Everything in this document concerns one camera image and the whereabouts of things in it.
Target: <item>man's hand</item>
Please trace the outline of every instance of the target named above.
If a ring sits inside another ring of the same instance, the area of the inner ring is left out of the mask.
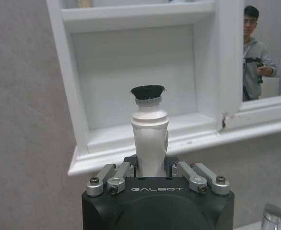
[[[267,66],[261,66],[257,68],[258,75],[264,75],[264,76],[271,76],[273,74],[273,69],[271,67]]]

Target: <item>white bottle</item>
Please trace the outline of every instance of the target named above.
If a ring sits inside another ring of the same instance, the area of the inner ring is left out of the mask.
[[[168,146],[167,112],[160,108],[162,97],[138,100],[139,109],[133,114],[138,177],[160,177],[165,175],[165,156]]]

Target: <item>metal linkage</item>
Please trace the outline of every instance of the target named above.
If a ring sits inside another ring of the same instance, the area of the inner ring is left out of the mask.
[[[111,195],[125,190],[126,177],[134,176],[134,166],[130,162],[123,162],[116,174],[107,180],[107,189]]]
[[[230,192],[229,182],[226,181],[224,176],[217,176],[210,169],[201,163],[193,164],[193,170],[207,179],[212,191],[218,195],[227,195]]]
[[[103,187],[107,180],[114,176],[116,172],[115,164],[106,164],[103,169],[97,174],[97,176],[92,177],[86,185],[86,193],[89,196],[98,196],[103,193]]]
[[[172,176],[184,176],[189,183],[189,188],[197,193],[205,194],[207,191],[207,180],[197,175],[185,161],[173,165]]]

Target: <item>chrome faucet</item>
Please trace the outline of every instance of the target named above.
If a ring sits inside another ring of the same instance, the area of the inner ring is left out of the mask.
[[[265,205],[261,230],[281,230],[280,208],[272,204]]]

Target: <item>gray hoodie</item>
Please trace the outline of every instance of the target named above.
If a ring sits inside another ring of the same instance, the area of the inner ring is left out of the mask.
[[[269,57],[269,53],[263,43],[251,38],[247,44],[244,44],[245,58],[261,58],[262,63],[273,69],[271,77],[276,76],[277,67]],[[243,84],[246,86],[248,95],[251,99],[257,99],[261,95],[261,85],[258,84],[258,73],[255,62],[247,63],[244,70]]]

